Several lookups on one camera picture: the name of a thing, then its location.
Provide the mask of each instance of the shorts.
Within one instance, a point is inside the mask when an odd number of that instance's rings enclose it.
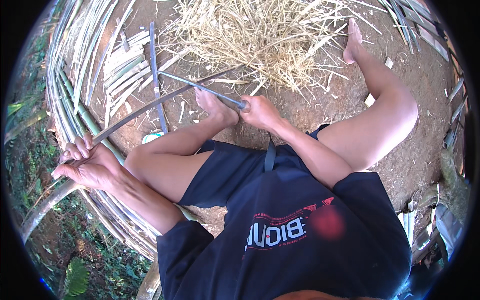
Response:
[[[317,139],[321,125],[307,134]],[[246,184],[264,173],[266,150],[254,150],[213,140],[206,141],[198,153],[214,151],[197,172],[179,205],[200,208],[228,206],[228,200]],[[289,145],[276,147],[274,170],[278,167],[307,169],[302,159]]]

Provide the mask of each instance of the t-shirt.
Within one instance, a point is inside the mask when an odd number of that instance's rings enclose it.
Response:
[[[328,190],[310,174],[277,168],[228,201],[216,238],[178,223],[157,238],[166,300],[274,299],[300,290],[391,299],[412,253],[376,173]]]

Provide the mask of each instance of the brown soil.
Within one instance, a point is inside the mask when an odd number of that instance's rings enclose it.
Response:
[[[128,3],[129,1],[122,0],[116,7],[102,38],[96,66],[109,37],[113,33],[115,24],[112,20],[123,15]],[[134,18],[129,18],[126,22],[126,35],[132,36],[138,33],[140,26],[148,28],[152,21],[156,22],[157,27],[163,27],[166,19],[176,18],[173,15],[173,5],[174,2],[169,1],[138,0],[133,6],[132,16]],[[400,210],[405,201],[410,199],[416,190],[420,189],[420,191],[423,191],[432,182],[436,182],[441,175],[439,170],[439,151],[449,128],[449,119],[452,115],[452,106],[448,104],[444,89],[451,92],[455,85],[453,67],[451,63],[447,63],[440,54],[424,41],[420,41],[421,52],[418,53],[414,49],[415,54],[411,55],[408,47],[403,44],[397,29],[393,27],[394,23],[389,15],[373,11],[373,16],[370,16],[371,10],[366,9],[362,5],[358,5],[355,10],[383,33],[380,35],[363,21],[358,21],[363,38],[374,43],[374,45],[364,43],[364,47],[381,61],[385,61],[387,57],[393,60],[393,72],[411,89],[419,105],[419,119],[410,136],[377,165],[370,168],[371,171],[380,174],[394,208]],[[337,37],[336,40],[343,46],[347,43],[346,37]],[[335,56],[342,57],[340,50],[332,48],[330,51]],[[149,47],[145,47],[145,54],[147,57],[150,56]],[[168,59],[168,54],[161,53],[157,58],[158,64],[160,65],[165,59]],[[326,59],[326,63],[333,64],[329,58]],[[195,65],[193,70],[206,73],[203,67],[200,66],[199,68],[198,65]],[[168,71],[180,75],[184,74],[177,67],[172,67]],[[354,64],[348,66],[347,69],[342,69],[340,73],[348,77],[349,80],[334,76],[330,84],[330,93],[325,94],[323,90],[317,89],[314,91],[316,98],[314,99],[308,92],[304,92],[310,104],[298,93],[286,90],[276,91],[262,88],[259,94],[269,97],[275,103],[282,116],[289,119],[300,130],[313,131],[324,122],[333,123],[349,117],[355,117],[367,109],[363,101],[369,92],[359,67]],[[169,90],[179,87],[178,83],[168,79],[160,78],[160,81],[164,82],[165,87],[170,85]],[[144,89],[137,96],[138,99],[143,102],[154,99],[152,86],[150,84]],[[255,86],[247,86],[247,93],[250,93]],[[231,93],[229,87],[224,84],[213,84],[211,87],[219,92]],[[338,99],[334,99],[332,94],[338,96]],[[460,96],[456,96],[453,101],[454,105],[459,103],[459,98]],[[103,99],[103,86],[102,82],[99,82],[92,97],[90,111],[102,128],[102,120],[105,115]],[[128,99],[134,110],[142,105],[140,100],[135,99],[133,96],[130,96]],[[182,100],[186,101],[185,110],[187,113],[184,114],[182,123],[178,124],[180,101]],[[189,126],[193,124],[194,119],[202,120],[206,117],[203,110],[197,106],[192,90],[184,93],[181,97],[169,100],[164,107],[169,120],[170,131]],[[195,113],[189,115],[189,110],[193,110]],[[126,114],[125,107],[122,107],[112,121],[119,120]],[[127,155],[132,149],[141,144],[143,136],[161,128],[159,121],[156,120],[157,117],[157,110],[153,109],[149,115],[143,114],[119,129],[110,137],[110,140],[120,151]],[[232,128],[224,130],[215,139],[255,149],[266,149],[268,145],[268,135],[265,132],[260,132],[243,121],[240,121],[239,124]],[[190,209],[201,216],[214,235],[218,235],[222,231],[223,218],[226,214],[225,208],[198,209],[190,207]]]

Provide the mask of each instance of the right hand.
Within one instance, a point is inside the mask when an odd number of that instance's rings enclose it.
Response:
[[[105,145],[93,147],[90,133],[87,132],[83,138],[77,137],[75,144],[67,144],[60,163],[70,159],[76,161],[71,165],[59,165],[52,172],[54,179],[67,176],[78,184],[107,192],[118,185],[123,167]]]
[[[244,113],[240,111],[241,117],[248,124],[258,129],[273,132],[274,128],[281,123],[282,117],[278,109],[264,96],[243,95],[241,99],[250,103],[250,112]]]

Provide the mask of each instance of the person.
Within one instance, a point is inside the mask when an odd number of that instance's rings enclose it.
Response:
[[[276,148],[272,171],[264,170],[266,151],[211,140],[239,116],[196,90],[205,120],[138,146],[124,167],[86,134],[61,158],[77,162],[53,177],[108,191],[162,234],[167,300],[393,298],[412,253],[378,174],[362,171],[408,136],[418,112],[409,89],[361,41],[350,19],[344,60],[358,64],[377,99],[354,118],[305,134],[267,98],[242,97],[251,106],[243,119],[288,143]],[[226,206],[223,232],[214,239],[174,204]]]

